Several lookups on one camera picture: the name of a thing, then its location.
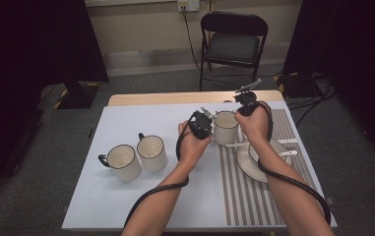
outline hand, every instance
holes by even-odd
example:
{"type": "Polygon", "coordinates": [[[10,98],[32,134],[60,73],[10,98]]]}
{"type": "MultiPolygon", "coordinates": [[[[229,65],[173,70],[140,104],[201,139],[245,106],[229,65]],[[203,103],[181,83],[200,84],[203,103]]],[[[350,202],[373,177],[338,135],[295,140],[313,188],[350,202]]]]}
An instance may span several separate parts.
{"type": "Polygon", "coordinates": [[[187,128],[184,132],[184,139],[181,142],[181,156],[179,162],[187,163],[191,166],[191,168],[194,168],[194,166],[196,166],[197,162],[199,161],[200,157],[203,155],[203,152],[205,152],[206,147],[212,141],[212,137],[208,136],[203,140],[197,139],[193,135],[193,133],[191,133],[187,121],[178,124],[178,134],[181,134],[185,126],[187,126],[187,128]]]}
{"type": "Polygon", "coordinates": [[[268,105],[262,103],[250,116],[242,116],[239,112],[235,113],[235,119],[239,122],[242,132],[250,141],[267,139],[269,120],[265,109],[261,106],[267,107],[268,105]]]}

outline forearm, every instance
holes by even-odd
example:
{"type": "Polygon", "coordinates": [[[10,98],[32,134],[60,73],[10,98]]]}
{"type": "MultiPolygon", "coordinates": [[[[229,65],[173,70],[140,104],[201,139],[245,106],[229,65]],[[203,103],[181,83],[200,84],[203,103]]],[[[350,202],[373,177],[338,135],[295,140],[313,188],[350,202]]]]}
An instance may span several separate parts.
{"type": "MultiPolygon", "coordinates": [[[[303,178],[277,155],[268,141],[255,139],[250,142],[267,169],[304,183],[303,178]]],[[[322,209],[311,195],[276,177],[267,175],[267,179],[291,235],[333,235],[322,209]]]]}
{"type": "MultiPolygon", "coordinates": [[[[189,164],[178,162],[158,185],[181,183],[191,170],[189,164]]],[[[171,217],[180,192],[181,188],[177,188],[148,196],[139,204],[122,235],[160,235],[171,217]]]]}

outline gray striped pattern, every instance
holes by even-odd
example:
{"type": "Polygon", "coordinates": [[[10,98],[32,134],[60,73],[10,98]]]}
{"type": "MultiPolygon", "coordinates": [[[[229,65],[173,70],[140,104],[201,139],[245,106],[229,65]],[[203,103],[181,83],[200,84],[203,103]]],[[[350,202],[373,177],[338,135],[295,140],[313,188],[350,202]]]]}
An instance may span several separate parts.
{"type": "MultiPolygon", "coordinates": [[[[284,109],[273,109],[273,120],[273,139],[295,138],[284,109]]],[[[240,142],[244,140],[240,129],[237,138],[240,142]]],[[[298,151],[299,155],[292,158],[292,166],[315,189],[298,144],[284,146],[298,151]]],[[[227,225],[284,225],[269,186],[251,179],[241,170],[236,161],[235,147],[219,146],[219,153],[227,225]]]]}

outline mug handle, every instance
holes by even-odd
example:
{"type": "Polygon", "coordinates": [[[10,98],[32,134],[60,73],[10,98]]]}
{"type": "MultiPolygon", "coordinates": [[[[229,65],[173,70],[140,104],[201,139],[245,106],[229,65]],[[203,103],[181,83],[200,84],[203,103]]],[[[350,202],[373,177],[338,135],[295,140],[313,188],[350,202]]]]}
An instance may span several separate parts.
{"type": "Polygon", "coordinates": [[[142,133],[139,133],[139,140],[141,141],[144,137],[145,137],[145,135],[144,134],[142,134],[142,133]]]}
{"type": "Polygon", "coordinates": [[[98,160],[103,164],[105,167],[110,167],[110,165],[106,161],[106,155],[99,155],[98,160]]]}

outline chair backrest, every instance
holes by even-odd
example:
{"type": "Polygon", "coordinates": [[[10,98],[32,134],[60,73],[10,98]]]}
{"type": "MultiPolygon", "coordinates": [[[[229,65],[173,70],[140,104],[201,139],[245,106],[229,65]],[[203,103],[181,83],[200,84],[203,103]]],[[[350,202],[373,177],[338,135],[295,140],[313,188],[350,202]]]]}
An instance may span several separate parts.
{"type": "Polygon", "coordinates": [[[206,14],[202,18],[201,27],[202,33],[205,30],[255,36],[266,36],[268,33],[268,25],[260,17],[227,12],[206,14]]]}

